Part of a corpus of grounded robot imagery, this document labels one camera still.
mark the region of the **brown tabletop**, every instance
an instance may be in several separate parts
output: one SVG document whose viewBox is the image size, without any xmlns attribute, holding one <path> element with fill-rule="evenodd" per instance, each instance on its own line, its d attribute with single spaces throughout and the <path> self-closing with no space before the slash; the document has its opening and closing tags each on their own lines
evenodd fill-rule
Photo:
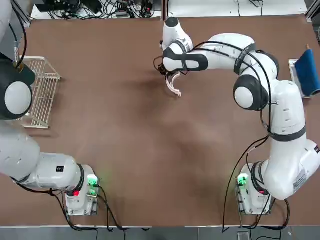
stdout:
<svg viewBox="0 0 320 240">
<path fill-rule="evenodd" d="M 299 58 L 306 44 L 320 63 L 313 26 L 303 15 L 182 18 L 181 24 L 194 43 L 220 33 L 253 37 L 259 49 L 278 58 L 279 80 L 290 79 L 288 59 Z M 28 133 L 42 152 L 64 153 L 90 165 L 122 225 L 219 226 L 231 171 L 266 131 L 259 113 L 234 102 L 232 71 L 183 76 L 176 83 L 182 98 L 174 97 L 153 67 L 162 54 L 162 33 L 159 19 L 32 22 L 27 55 L 46 57 L 63 79 L 50 129 Z M 319 144 L 320 97 L 304 105 L 308 138 Z M 249 160 L 265 160 L 269 150 L 267 143 Z M 320 171 L 289 198 L 290 225 L 320 224 L 319 181 Z M 5 176 L 0 186 L 0 225 L 67 225 L 54 198 L 25 192 Z M 240 224 L 233 188 L 227 225 Z M 281 225 L 285 215 L 279 202 L 261 223 Z M 106 216 L 101 205 L 98 216 L 73 221 L 106 225 Z"/>
</svg>

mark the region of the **metal wire rack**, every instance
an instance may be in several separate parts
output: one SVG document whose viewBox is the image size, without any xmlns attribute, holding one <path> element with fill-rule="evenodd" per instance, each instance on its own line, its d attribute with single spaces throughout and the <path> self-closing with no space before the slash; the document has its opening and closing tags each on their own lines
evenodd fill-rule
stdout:
<svg viewBox="0 0 320 240">
<path fill-rule="evenodd" d="M 35 81 L 31 85 L 33 99 L 31 108 L 19 121 L 25 128 L 48 129 L 61 76 L 44 57 L 26 56 L 23 63 L 35 73 Z"/>
</svg>

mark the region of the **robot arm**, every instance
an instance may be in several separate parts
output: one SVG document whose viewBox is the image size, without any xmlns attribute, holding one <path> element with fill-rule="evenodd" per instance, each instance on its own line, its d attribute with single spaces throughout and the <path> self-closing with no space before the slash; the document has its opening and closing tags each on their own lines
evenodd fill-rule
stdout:
<svg viewBox="0 0 320 240">
<path fill-rule="evenodd" d="M 11 1 L 2 0 L 0 42 L 10 23 L 11 13 Z M 31 103 L 31 87 L 12 61 L 0 53 L 0 173 L 25 187 L 65 191 L 69 215 L 90 215 L 97 207 L 98 193 L 94 187 L 98 179 L 92 168 L 77 164 L 68 155 L 40 152 L 37 142 L 7 122 L 23 117 Z"/>
<path fill-rule="evenodd" d="M 257 183 L 257 186 L 250 177 L 246 180 L 246 190 L 249 189 L 251 200 L 245 206 L 245 211 L 252 214 L 250 210 L 253 209 L 253 214 L 260 214 L 269 193 L 276 199 L 287 199 L 312 176 L 320 165 L 319 148 L 306 137 L 305 112 L 299 88 L 291 81 L 277 80 L 279 64 L 275 57 L 256 51 L 254 40 L 241 34 L 219 34 L 208 42 L 233 45 L 242 51 L 219 43 L 205 43 L 193 49 L 192 40 L 181 28 L 179 20 L 168 18 L 161 42 L 162 74 L 165 73 L 170 90 L 179 97 L 180 91 L 173 86 L 179 72 L 210 69 L 230 69 L 239 75 L 233 88 L 233 97 L 245 110 L 259 111 L 269 107 L 269 97 L 272 96 L 270 156 L 252 168 L 252 174 L 263 184 Z M 247 53 L 251 53 L 262 64 L 271 91 L 260 64 Z M 241 173 L 251 176 L 251 169 L 244 166 Z"/>
</svg>

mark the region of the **floor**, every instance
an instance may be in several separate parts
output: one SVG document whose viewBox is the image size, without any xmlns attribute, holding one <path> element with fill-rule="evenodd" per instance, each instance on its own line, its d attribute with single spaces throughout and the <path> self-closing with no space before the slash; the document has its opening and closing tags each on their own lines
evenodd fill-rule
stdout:
<svg viewBox="0 0 320 240">
<path fill-rule="evenodd" d="M 221 234 L 220 227 L 212 228 L 184 228 L 184 227 L 156 227 L 149 231 L 135 228 L 126 231 L 114 230 L 108 232 L 106 229 L 98 231 L 98 240 L 238 240 L 237 233 L 245 230 L 237 227 L 230 228 Z M 0 229 L 1 240 L 95 240 L 96 231 L 77 232 L 67 227 L 57 228 L 2 228 Z M 266 230 L 261 227 L 252 230 L 252 240 L 258 237 L 268 236 L 278 238 L 279 232 Z M 282 240 L 319 240 L 319 227 L 288 227 L 282 231 Z"/>
</svg>

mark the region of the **blue object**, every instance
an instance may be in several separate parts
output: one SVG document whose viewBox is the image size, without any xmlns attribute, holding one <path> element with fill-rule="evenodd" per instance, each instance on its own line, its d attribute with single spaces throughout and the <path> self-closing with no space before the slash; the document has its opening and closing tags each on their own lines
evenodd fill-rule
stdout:
<svg viewBox="0 0 320 240">
<path fill-rule="evenodd" d="M 310 97 L 320 93 L 320 82 L 312 49 L 306 50 L 294 66 L 303 94 Z"/>
</svg>

